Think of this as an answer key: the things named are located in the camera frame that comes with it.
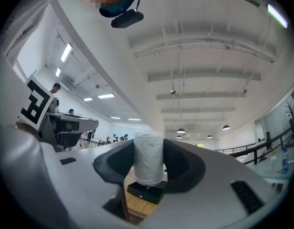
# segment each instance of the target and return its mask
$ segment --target ceiling light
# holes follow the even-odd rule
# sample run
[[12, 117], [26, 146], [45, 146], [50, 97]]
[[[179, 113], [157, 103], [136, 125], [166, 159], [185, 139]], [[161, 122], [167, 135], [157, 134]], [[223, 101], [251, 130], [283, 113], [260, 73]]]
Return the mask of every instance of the ceiling light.
[[109, 97], [115, 97], [114, 94], [106, 94], [106, 95], [100, 95], [99, 98], [109, 98]]
[[177, 133], [185, 133], [185, 130], [183, 128], [180, 128], [177, 130]]
[[69, 54], [69, 52], [71, 51], [71, 49], [72, 49], [72, 45], [71, 44], [67, 44], [66, 45], [66, 48], [65, 48], [65, 50], [64, 50], [64, 52], [62, 54], [62, 57], [61, 57], [62, 62], [65, 61], [65, 59], [66, 59], [67, 55]]
[[226, 131], [226, 130], [229, 130], [231, 127], [229, 126], [229, 125], [225, 125], [223, 128], [222, 128], [222, 130], [223, 131]]
[[58, 69], [57, 69], [57, 71], [56, 71], [56, 76], [57, 76], [57, 77], [59, 77], [59, 75], [60, 75], [60, 72], [61, 72], [61, 69], [60, 69], [60, 68], [58, 68]]
[[267, 5], [268, 12], [271, 13], [285, 28], [287, 28], [288, 23], [287, 21], [283, 18], [282, 15], [270, 4]]

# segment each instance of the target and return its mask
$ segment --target fluorescent light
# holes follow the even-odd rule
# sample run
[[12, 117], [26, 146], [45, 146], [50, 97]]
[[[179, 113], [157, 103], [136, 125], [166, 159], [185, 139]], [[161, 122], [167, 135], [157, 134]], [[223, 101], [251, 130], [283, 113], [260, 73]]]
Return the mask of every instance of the fluorescent light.
[[282, 15], [270, 4], [267, 5], [268, 12], [271, 13], [285, 28], [287, 28], [288, 23], [287, 21], [283, 18]]
[[99, 98], [109, 98], [109, 97], [115, 97], [114, 94], [106, 94], [106, 95], [100, 95]]
[[67, 55], [69, 54], [69, 52], [71, 51], [71, 49], [72, 49], [72, 45], [71, 44], [67, 44], [66, 45], [66, 48], [65, 48], [65, 50], [64, 50], [64, 52], [62, 54], [62, 57], [61, 57], [62, 62], [65, 61], [65, 59], [66, 59]]
[[57, 71], [56, 71], [56, 76], [57, 76], [57, 77], [59, 77], [59, 75], [60, 75], [60, 72], [61, 72], [61, 69], [60, 69], [60, 68], [58, 68], [58, 69], [57, 69]]

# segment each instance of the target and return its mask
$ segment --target staircase railing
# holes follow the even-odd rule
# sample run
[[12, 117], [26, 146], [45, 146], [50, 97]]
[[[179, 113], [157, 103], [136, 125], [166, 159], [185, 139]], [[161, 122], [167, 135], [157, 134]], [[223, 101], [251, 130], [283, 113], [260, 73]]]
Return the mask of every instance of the staircase railing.
[[[283, 140], [283, 136], [286, 135], [287, 133], [290, 132], [290, 135], [285, 139]], [[257, 164], [257, 160], [260, 158], [260, 162], [263, 160], [263, 158], [265, 157], [265, 155], [267, 155], [268, 153], [270, 152], [273, 152], [275, 149], [277, 149], [278, 147], [281, 147], [281, 149], [283, 150], [284, 149], [284, 146], [283, 144], [289, 140], [291, 137], [293, 136], [292, 132], [291, 132], [291, 129], [287, 129], [286, 131], [284, 131], [283, 133], [281, 133], [280, 135], [276, 136], [275, 138], [263, 143], [263, 144], [260, 144], [256, 147], [252, 147], [252, 148], [248, 148], [246, 150], [243, 150], [243, 151], [240, 151], [240, 152], [237, 152], [237, 153], [234, 153], [234, 154], [230, 154], [231, 156], [233, 157], [240, 157], [240, 156], [243, 156], [243, 155], [247, 155], [247, 154], [250, 154], [250, 153], [254, 153], [254, 159], [253, 160], [250, 160], [248, 162], [245, 162], [244, 164], [248, 164], [248, 163], [251, 163], [251, 162], [254, 162], [254, 164], [256, 165]], [[275, 146], [275, 147], [272, 147], [272, 143], [275, 142], [276, 140], [280, 140], [280, 143]], [[263, 153], [261, 156], [257, 156], [257, 150], [263, 148], [263, 147], [267, 147], [269, 150], [265, 153]]]
[[232, 148], [226, 148], [226, 149], [215, 149], [215, 151], [223, 153], [223, 154], [234, 154], [240, 151], [248, 150], [248, 147], [255, 145], [256, 143], [240, 146], [240, 147], [232, 147]]

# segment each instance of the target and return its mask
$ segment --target white ceiling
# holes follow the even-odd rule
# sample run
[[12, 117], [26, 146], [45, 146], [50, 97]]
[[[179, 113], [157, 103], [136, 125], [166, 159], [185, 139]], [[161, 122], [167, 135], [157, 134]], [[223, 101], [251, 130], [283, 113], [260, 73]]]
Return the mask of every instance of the white ceiling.
[[[164, 120], [167, 132], [175, 133], [176, 128], [183, 127], [191, 135], [201, 134], [201, 138], [206, 138], [211, 134], [217, 138], [223, 125], [236, 129], [261, 116], [294, 83], [294, 65], [288, 62], [292, 54], [292, 43], [289, 43], [292, 33], [267, 12], [266, 3], [273, 0], [261, 0], [259, 8], [244, 0], [141, 0], [138, 10], [144, 19], [126, 29], [111, 28], [112, 19], [99, 16], [95, 8], [82, 5], [79, 0], [58, 1], [104, 71], [112, 70], [110, 62], [119, 62], [115, 67], [120, 72], [125, 70], [128, 76], [139, 79], [131, 81], [135, 84], [129, 87], [123, 85], [130, 81], [125, 75], [120, 82], [115, 78], [117, 87], [126, 95], [124, 101], [131, 99], [137, 111], [146, 115], [146, 121], [153, 118], [150, 113], [155, 111], [147, 113], [143, 107], [147, 103], [150, 103], [149, 109], [155, 106], [159, 113], [154, 116]], [[78, 19], [84, 18], [88, 23], [79, 24]], [[94, 47], [92, 39], [102, 48]], [[110, 60], [100, 55], [101, 50], [111, 52], [112, 48], [116, 53], [110, 55]], [[113, 91], [96, 73], [96, 66], [92, 67], [84, 59], [84, 70], [75, 60], [72, 64], [78, 69], [63, 69], [72, 83], [95, 73], [76, 89], [83, 97], [97, 95], [95, 82], [103, 86], [99, 92]], [[288, 71], [284, 69], [286, 65], [289, 65]], [[170, 70], [175, 79], [175, 100], [169, 93], [172, 90]], [[147, 89], [147, 93], [133, 91], [142, 91], [142, 88]], [[180, 96], [183, 90], [184, 99]], [[121, 98], [116, 99], [121, 106], [126, 105]], [[106, 106], [102, 102], [101, 106], [105, 106], [104, 112], [109, 111], [110, 115], [132, 114], [131, 108], [125, 106], [120, 110], [117, 103], [108, 102]]]
[[[66, 45], [70, 43], [72, 50], [65, 62], [61, 61], [61, 56]], [[95, 68], [89, 63], [81, 53], [76, 44], [72, 41], [65, 28], [55, 17], [53, 32], [47, 52], [46, 64], [53, 72], [57, 68], [61, 69], [60, 78], [62, 84], [69, 89], [80, 101], [91, 97], [90, 102], [85, 102], [95, 109], [102, 116], [114, 122], [128, 122], [128, 118], [139, 118], [124, 100], [114, 92], [111, 86], [101, 77]], [[97, 96], [104, 94], [115, 95], [114, 98], [99, 99]], [[120, 117], [121, 120], [111, 119], [110, 117]]]
[[[268, 31], [269, 15], [262, 6], [257, 8], [243, 0], [142, 0], [139, 11], [144, 14], [144, 20], [126, 28], [125, 32], [132, 53], [136, 56], [135, 64], [144, 78], [148, 81], [151, 76], [165, 75], [164, 80], [149, 82], [148, 87], [153, 97], [157, 99], [162, 94], [169, 97], [172, 89], [170, 69], [174, 71], [174, 78], [178, 78], [174, 80], [176, 96], [179, 95], [180, 98], [183, 91], [183, 70], [184, 93], [206, 95], [206, 98], [173, 100], [171, 96], [171, 100], [157, 100], [162, 111], [179, 111], [177, 114], [162, 113], [164, 119], [177, 121], [176, 124], [165, 121], [167, 131], [183, 127], [188, 132], [209, 133], [210, 128], [223, 126], [224, 123], [217, 122], [216, 119], [228, 119], [233, 112], [227, 112], [227, 108], [236, 108], [245, 98], [235, 99], [235, 95], [212, 98], [211, 94], [238, 95], [243, 92], [243, 87], [252, 74], [257, 74], [262, 81], [273, 68], [270, 61], [275, 61], [277, 25], [274, 24]], [[267, 33], [264, 53], [268, 58], [258, 64], [258, 56]], [[222, 45], [212, 45], [212, 42], [221, 42]], [[211, 70], [213, 74], [202, 75], [200, 72], [204, 70]], [[198, 73], [189, 78], [193, 71]], [[235, 72], [237, 78], [220, 75], [227, 71]], [[258, 90], [260, 80], [251, 80], [247, 84], [246, 97]], [[213, 112], [211, 108], [219, 108], [219, 111]], [[198, 111], [181, 114], [181, 109]], [[181, 116], [191, 121], [181, 124]], [[210, 118], [211, 121], [201, 123], [202, 118]]]

